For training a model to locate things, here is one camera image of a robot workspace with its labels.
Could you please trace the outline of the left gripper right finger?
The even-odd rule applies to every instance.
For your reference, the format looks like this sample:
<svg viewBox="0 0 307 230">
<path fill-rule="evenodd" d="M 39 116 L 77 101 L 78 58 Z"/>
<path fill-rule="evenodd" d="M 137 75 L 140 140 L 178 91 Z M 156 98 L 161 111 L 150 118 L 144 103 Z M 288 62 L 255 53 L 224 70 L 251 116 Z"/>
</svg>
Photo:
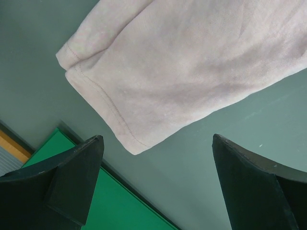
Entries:
<svg viewBox="0 0 307 230">
<path fill-rule="evenodd" d="M 213 136 L 213 157 L 234 230 L 305 230 L 307 174 Z"/>
</svg>

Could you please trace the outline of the pink t shirt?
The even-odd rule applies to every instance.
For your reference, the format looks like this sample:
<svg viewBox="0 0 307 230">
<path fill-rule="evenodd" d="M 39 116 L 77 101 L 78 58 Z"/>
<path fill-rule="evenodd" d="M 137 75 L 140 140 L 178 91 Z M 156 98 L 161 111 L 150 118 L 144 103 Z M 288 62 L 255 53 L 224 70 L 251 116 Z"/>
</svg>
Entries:
<svg viewBox="0 0 307 230">
<path fill-rule="evenodd" d="M 304 0 L 101 0 L 56 54 L 133 155 L 307 67 Z"/>
</svg>

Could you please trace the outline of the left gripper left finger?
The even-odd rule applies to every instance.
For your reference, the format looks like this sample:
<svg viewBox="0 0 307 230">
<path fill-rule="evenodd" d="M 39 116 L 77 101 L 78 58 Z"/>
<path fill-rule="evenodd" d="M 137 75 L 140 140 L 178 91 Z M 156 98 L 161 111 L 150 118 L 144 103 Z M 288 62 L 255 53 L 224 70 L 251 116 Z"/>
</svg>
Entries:
<svg viewBox="0 0 307 230">
<path fill-rule="evenodd" d="M 86 224 L 104 154 L 94 136 L 0 178 L 2 230 L 79 230 Z"/>
</svg>

